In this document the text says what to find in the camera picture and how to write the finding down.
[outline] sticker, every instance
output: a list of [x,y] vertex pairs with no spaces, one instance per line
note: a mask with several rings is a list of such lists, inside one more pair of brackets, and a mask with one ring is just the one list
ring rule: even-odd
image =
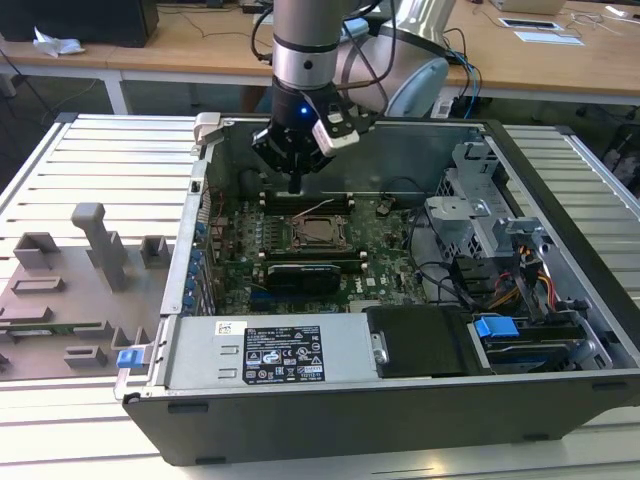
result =
[[216,322],[216,335],[244,335],[247,322]]
[[248,385],[323,382],[320,327],[247,328],[242,379]]

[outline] computer case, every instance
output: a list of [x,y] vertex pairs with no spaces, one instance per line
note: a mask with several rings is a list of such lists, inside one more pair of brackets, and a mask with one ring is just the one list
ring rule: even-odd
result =
[[155,0],[0,0],[0,33],[31,41],[33,28],[57,38],[144,47],[158,25]]

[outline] aluminum profile table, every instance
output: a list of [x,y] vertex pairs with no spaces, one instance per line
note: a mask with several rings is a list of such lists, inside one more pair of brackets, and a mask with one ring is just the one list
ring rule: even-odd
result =
[[[175,239],[195,158],[190,155],[193,120],[80,115],[73,123],[55,124],[0,196],[0,282],[6,283],[15,268],[12,251],[24,231],[51,231],[60,245],[85,244],[69,220],[78,201],[105,203],[107,227],[117,228],[125,243],[136,244],[150,231]],[[635,199],[577,138],[552,127],[508,130],[630,295],[640,301]],[[530,213],[517,188],[511,189]],[[636,408],[607,412],[557,442],[175,468],[164,463],[114,400],[114,382],[114,377],[103,377],[0,383],[0,477],[640,477]]]

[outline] floor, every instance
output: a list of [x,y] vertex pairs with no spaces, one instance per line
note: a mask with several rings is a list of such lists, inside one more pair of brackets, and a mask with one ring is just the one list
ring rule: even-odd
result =
[[[71,78],[31,77],[30,84],[44,101],[60,111],[80,113],[111,113],[104,85],[96,81]],[[201,111],[238,112],[241,89],[237,86],[198,85],[201,104],[192,107],[186,84],[160,82],[128,82],[126,91],[136,114],[144,115],[195,115]],[[53,122],[46,110],[22,82],[17,95],[3,101],[0,98],[0,191],[11,180],[22,162],[28,157]],[[504,124],[536,124],[532,120],[537,102],[519,100],[484,101],[477,118],[494,118]],[[567,125],[596,153],[601,155],[629,109],[609,106],[605,109],[590,108],[584,118],[576,116],[579,105],[545,104],[540,116],[544,125]],[[269,111],[265,99],[258,107]]]

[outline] gray plastic part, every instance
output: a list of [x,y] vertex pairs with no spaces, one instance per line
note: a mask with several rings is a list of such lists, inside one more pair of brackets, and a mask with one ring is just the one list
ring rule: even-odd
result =
[[[109,234],[109,239],[111,241],[111,248],[116,254],[116,258],[120,262],[120,265],[122,265],[127,260],[127,251],[122,245],[120,235],[118,234],[118,232],[107,233]],[[94,268],[100,268],[99,260],[96,258],[96,255],[90,248],[87,249],[87,256],[89,257],[89,260],[91,260],[91,265],[93,265]]]
[[53,312],[49,307],[5,308],[0,313],[0,322],[44,323],[51,320]]
[[91,338],[112,338],[113,327],[106,320],[100,324],[99,327],[76,327],[73,329],[78,338],[91,339]]
[[163,236],[145,236],[140,244],[140,256],[144,268],[169,268],[171,265],[169,246]]
[[55,293],[61,292],[64,289],[64,282],[60,277],[18,278],[9,284],[9,288],[11,288],[16,295]]
[[67,347],[64,361],[70,368],[95,368],[107,364],[107,356],[98,345]]
[[79,203],[71,214],[71,223],[82,229],[93,251],[94,263],[97,263],[111,287],[111,291],[125,289],[126,277],[122,268],[122,242],[117,243],[109,236],[104,227],[104,205],[101,203]]
[[113,340],[111,340],[111,350],[119,351],[126,350],[131,346],[131,340],[127,338],[124,330],[121,327],[116,327],[113,334]]
[[50,269],[45,255],[60,250],[48,233],[25,233],[22,235],[13,253],[25,270]]
[[149,336],[145,332],[144,327],[138,327],[136,331],[136,339],[133,342],[134,345],[146,345],[149,343]]
[[0,343],[16,343],[18,339],[7,330],[0,330]]
[[[54,312],[53,318],[48,322],[51,327],[73,325],[75,328],[82,328],[108,321],[112,330],[105,330],[104,337],[93,338],[80,337],[75,331],[70,331],[68,335],[15,337],[0,332],[0,342],[3,342],[0,344],[0,352],[11,358],[11,368],[0,374],[0,380],[116,375],[117,352],[111,350],[115,328],[124,328],[126,336],[133,340],[138,327],[143,326],[147,335],[153,339],[160,320],[158,305],[162,303],[167,280],[166,269],[144,268],[138,247],[139,243],[125,247],[125,292],[111,291],[102,272],[96,271],[91,265],[86,246],[60,247],[60,253],[47,257],[51,270],[27,271],[18,264],[7,282],[8,285],[13,284],[16,279],[31,280],[58,275],[64,279],[65,288],[61,292],[34,295],[16,295],[10,288],[5,288],[0,295],[0,307],[12,310],[48,306]],[[0,330],[6,328],[0,320]],[[109,359],[105,367],[81,370],[68,367],[62,359],[64,349],[85,344],[99,345],[102,348]]]

